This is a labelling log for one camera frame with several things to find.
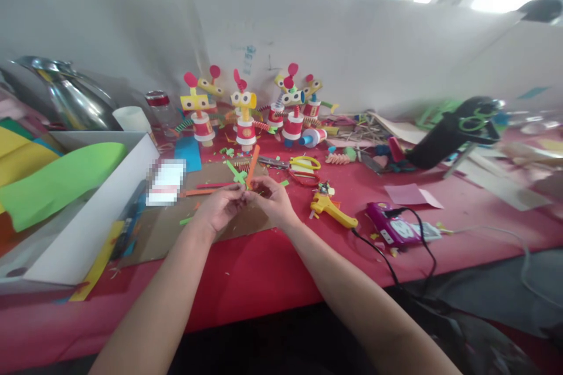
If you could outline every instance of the stainless steel kettle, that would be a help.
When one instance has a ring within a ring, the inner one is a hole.
[[[57,113],[71,130],[120,131],[111,112],[117,108],[111,97],[95,81],[75,71],[72,62],[24,56],[13,63],[35,73],[49,89]],[[99,91],[97,95],[90,88]]]

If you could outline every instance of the kettle handle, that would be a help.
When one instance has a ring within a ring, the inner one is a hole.
[[[93,88],[97,89],[99,92],[101,92],[103,94],[103,100],[105,102],[107,102],[107,104],[112,107],[113,109],[117,109],[117,103],[115,102],[115,100],[113,100],[113,98],[111,98],[107,92],[105,92],[102,88],[100,88],[98,86],[98,82],[96,82],[95,80],[93,80],[91,77],[86,76],[84,73],[80,73],[80,72],[75,72],[74,75],[75,77],[78,77],[80,79],[82,79],[83,81],[87,82],[88,85],[91,85]]]

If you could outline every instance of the white cardboard box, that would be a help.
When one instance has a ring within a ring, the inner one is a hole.
[[[102,142],[120,142],[127,148],[127,156],[88,201],[67,207],[59,213],[61,218],[53,219],[0,258],[0,295],[68,289],[81,283],[112,223],[159,157],[151,138],[143,132],[50,134],[68,151]],[[7,271],[2,269],[14,262],[23,262],[27,271],[6,277]]]

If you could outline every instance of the black cord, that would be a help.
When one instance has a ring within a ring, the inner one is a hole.
[[[422,240],[422,244],[426,248],[426,251],[428,252],[430,257],[432,258],[432,269],[430,270],[430,274],[428,274],[428,276],[424,280],[424,284],[422,285],[422,294],[419,297],[417,297],[417,299],[422,299],[422,298],[424,298],[424,296],[426,296],[426,292],[428,291],[428,287],[430,286],[430,281],[434,277],[434,272],[436,271],[436,266],[438,265],[438,262],[436,261],[436,257],[432,254],[432,252],[430,251],[430,248],[428,247],[428,243],[426,242],[426,238],[424,236],[424,228],[422,227],[422,219],[416,213],[416,211],[414,211],[412,208],[408,208],[408,207],[401,207],[401,208],[397,208],[397,209],[394,209],[394,210],[391,210],[391,211],[386,211],[385,215],[389,218],[398,217],[404,211],[407,211],[407,210],[412,212],[415,215],[416,219],[418,220],[418,226],[420,228],[420,239]],[[352,229],[352,233],[354,233],[354,235],[356,237],[358,237],[362,241],[366,242],[373,249],[375,249],[381,256],[383,256],[383,258],[385,259],[385,262],[387,263],[387,266],[389,267],[389,270],[391,271],[391,276],[393,277],[393,281],[395,281],[395,285],[397,287],[399,287],[401,290],[406,291],[406,289],[403,287],[403,285],[401,284],[401,282],[397,278],[397,274],[395,273],[395,270],[393,270],[393,266],[391,265],[391,263],[389,262],[389,260],[385,256],[385,254],[376,245],[371,244],[368,240],[361,237],[358,234],[358,232],[356,231],[356,229]]]
[[[391,263],[389,262],[389,260],[387,259],[387,257],[385,256],[385,254],[381,251],[381,249],[379,249],[376,245],[370,243],[367,239],[364,239],[363,237],[361,237],[358,232],[356,231],[355,228],[352,228],[352,233],[354,233],[354,236],[356,236],[358,239],[366,242],[368,245],[370,245],[373,249],[375,249],[377,251],[378,254],[380,254],[381,256],[383,256],[383,259],[385,260],[385,262],[387,263],[387,266],[389,267],[389,270],[391,272],[391,277],[393,277],[393,281],[395,281],[395,285],[400,288],[401,290],[405,290],[405,288],[403,287],[403,285],[401,284],[401,282],[399,281],[399,278],[397,277],[397,274],[395,273],[395,270],[393,269],[393,266],[391,265]]]

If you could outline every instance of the yellow scissors handle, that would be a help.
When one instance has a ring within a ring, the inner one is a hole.
[[[299,160],[309,161],[311,164],[303,164],[298,162]],[[315,160],[312,157],[307,157],[306,155],[292,158],[289,164],[300,165],[301,167],[305,167],[311,170],[319,170],[321,168],[321,163],[319,163],[319,161]]]

